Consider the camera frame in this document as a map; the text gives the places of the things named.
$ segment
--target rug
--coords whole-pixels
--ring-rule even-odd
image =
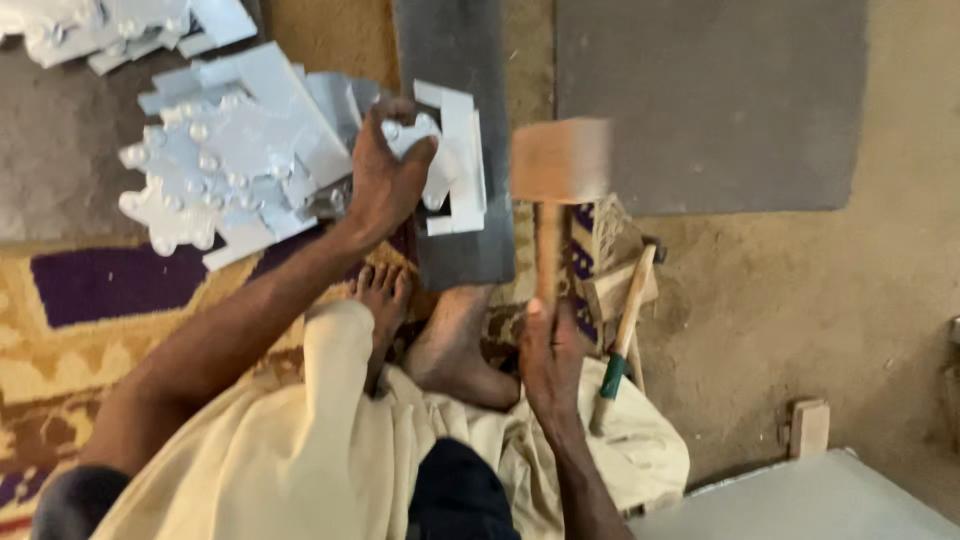
[[[490,357],[516,350],[522,306],[534,288],[529,206],[515,211],[517,279],[498,287],[484,328]],[[172,257],[149,245],[0,250],[0,538],[29,528],[46,480],[76,463],[110,387],[194,313],[281,264],[323,233],[291,238],[216,273],[202,253],[180,247]],[[416,274],[412,231],[401,228],[367,262],[404,264]],[[346,296],[351,268],[322,300]],[[412,339],[437,295],[415,290],[398,349]],[[271,349],[268,362],[296,364],[302,321]]]

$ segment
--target gray mat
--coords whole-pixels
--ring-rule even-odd
[[[430,291],[514,278],[514,215],[508,186],[509,128],[505,106],[499,0],[394,0],[396,47],[404,93],[413,82],[473,94],[480,111],[487,215],[477,233],[427,236],[420,206],[416,227],[420,279]]]
[[[244,5],[262,29],[258,0]],[[117,151],[143,136],[137,93],[153,89],[154,74],[187,64],[162,50],[99,77],[85,61],[43,69],[18,38],[0,44],[0,242],[145,237],[117,207],[120,193],[143,189],[143,174],[126,170]]]
[[[615,120],[633,214],[838,209],[859,142],[864,0],[558,0],[558,115]]]

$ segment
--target pile of metal scraps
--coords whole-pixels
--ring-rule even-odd
[[[3,0],[0,41],[23,35],[44,68],[87,57],[103,75],[165,47],[186,58],[256,35],[239,0]]]
[[[204,256],[216,270],[341,215],[350,148],[377,83],[304,73],[275,43],[154,77],[141,108],[159,114],[143,141],[120,152],[147,176],[120,209],[150,228],[154,250],[227,246]]]

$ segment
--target toe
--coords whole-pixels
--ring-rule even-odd
[[[393,294],[394,283],[396,282],[396,276],[399,275],[400,270],[403,270],[403,268],[401,268],[400,265],[398,264],[391,264],[390,268],[387,269],[387,277],[383,281],[383,286],[389,288],[390,291],[388,292],[390,292],[391,294]]]
[[[373,273],[373,284],[371,285],[374,289],[382,289],[383,283],[387,280],[387,263],[381,262],[376,267],[376,272]]]
[[[406,304],[410,300],[413,288],[410,283],[410,271],[404,268],[394,278],[394,299],[400,304]]]
[[[373,277],[373,267],[369,264],[363,267],[360,275],[357,277],[357,292],[363,294],[371,287],[371,278]]]

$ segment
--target hand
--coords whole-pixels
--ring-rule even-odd
[[[539,298],[527,304],[526,328],[520,337],[520,374],[530,407],[548,438],[583,434],[577,388],[584,352],[569,303],[558,304],[556,320]]]
[[[379,101],[367,112],[353,150],[353,201],[344,222],[361,234],[361,241],[375,245],[413,213],[426,185],[426,171],[437,153],[437,139],[430,136],[410,147],[398,160],[387,146],[380,124],[414,111],[405,98]]]

